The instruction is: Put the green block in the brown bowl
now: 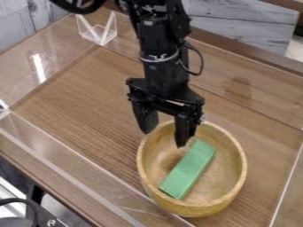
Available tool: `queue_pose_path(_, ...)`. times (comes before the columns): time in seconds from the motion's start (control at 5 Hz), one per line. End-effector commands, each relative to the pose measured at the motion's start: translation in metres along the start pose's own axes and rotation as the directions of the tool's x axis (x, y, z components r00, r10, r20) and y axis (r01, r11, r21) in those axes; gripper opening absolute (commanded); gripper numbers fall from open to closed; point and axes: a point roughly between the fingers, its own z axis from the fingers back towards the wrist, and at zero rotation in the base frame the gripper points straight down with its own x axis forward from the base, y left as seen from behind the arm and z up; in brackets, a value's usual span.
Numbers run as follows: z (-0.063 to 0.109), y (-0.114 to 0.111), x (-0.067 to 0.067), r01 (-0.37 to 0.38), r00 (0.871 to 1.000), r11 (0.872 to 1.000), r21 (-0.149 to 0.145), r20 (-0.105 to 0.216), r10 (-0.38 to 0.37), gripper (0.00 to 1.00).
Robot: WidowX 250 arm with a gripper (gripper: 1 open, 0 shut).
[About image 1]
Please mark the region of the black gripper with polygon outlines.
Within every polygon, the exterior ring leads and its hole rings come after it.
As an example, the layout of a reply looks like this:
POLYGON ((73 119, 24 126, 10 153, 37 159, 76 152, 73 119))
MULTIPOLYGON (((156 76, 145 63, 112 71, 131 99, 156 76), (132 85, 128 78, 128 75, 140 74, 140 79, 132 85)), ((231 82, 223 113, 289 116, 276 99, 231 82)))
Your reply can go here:
POLYGON ((203 115, 204 99, 189 89, 189 75, 199 75, 188 68, 188 54, 168 58, 140 57, 143 78, 129 78, 129 101, 135 118, 144 134, 159 124, 159 112, 175 117, 175 143, 185 146, 195 134, 196 124, 203 115))

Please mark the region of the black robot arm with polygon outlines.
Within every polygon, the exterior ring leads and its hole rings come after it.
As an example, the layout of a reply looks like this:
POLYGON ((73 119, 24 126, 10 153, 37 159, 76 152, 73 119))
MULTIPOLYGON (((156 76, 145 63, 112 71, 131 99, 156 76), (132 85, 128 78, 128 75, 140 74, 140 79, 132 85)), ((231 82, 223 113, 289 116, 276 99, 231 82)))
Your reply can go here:
POLYGON ((141 129, 148 134, 159 124, 159 114, 173 117, 173 139, 185 146, 201 122, 204 98, 189 88, 189 77, 201 74, 189 69, 189 52, 196 48, 185 41, 191 18, 181 0, 115 0, 131 19, 140 41, 144 76, 129 78, 128 100, 141 129))

